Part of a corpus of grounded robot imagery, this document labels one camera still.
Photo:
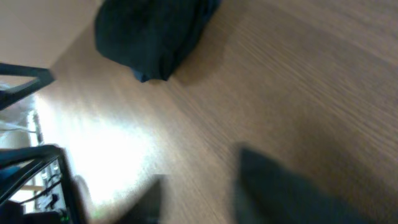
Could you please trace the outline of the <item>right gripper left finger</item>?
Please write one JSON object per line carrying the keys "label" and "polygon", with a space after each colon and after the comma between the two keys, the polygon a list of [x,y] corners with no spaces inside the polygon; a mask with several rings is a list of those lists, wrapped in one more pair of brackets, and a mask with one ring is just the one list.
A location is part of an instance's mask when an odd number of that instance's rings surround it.
{"label": "right gripper left finger", "polygon": [[164,198],[164,176],[157,175],[147,190],[114,224],[159,224]]}

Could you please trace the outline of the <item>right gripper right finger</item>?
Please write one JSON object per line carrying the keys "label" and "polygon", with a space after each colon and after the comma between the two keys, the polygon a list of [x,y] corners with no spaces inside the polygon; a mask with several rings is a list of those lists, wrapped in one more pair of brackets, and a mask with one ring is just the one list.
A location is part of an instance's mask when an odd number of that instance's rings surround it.
{"label": "right gripper right finger", "polygon": [[342,200],[318,189],[248,145],[238,147],[233,208],[237,223],[372,223]]}

